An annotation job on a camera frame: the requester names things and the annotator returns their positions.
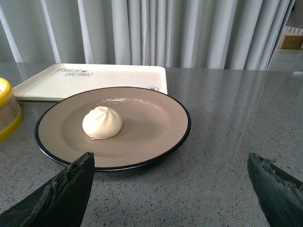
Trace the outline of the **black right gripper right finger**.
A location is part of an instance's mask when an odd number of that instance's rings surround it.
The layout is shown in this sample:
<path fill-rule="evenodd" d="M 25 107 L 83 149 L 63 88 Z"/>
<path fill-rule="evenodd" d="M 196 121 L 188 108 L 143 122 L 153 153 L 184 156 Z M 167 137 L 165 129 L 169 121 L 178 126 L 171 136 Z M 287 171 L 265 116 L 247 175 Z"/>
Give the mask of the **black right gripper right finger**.
<path fill-rule="evenodd" d="M 249 153 L 247 170 L 259 205 L 271 227 L 303 225 L 303 183 L 274 165 L 274 160 Z"/>

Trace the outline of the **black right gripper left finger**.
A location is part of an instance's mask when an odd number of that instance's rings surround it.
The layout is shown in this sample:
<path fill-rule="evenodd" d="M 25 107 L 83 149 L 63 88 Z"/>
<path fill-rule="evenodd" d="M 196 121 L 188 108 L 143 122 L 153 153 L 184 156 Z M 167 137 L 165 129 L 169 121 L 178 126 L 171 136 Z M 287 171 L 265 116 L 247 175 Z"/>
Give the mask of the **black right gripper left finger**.
<path fill-rule="evenodd" d="M 79 227 L 95 173 L 93 153 L 85 153 L 58 175 L 0 215 L 2 227 Z"/>

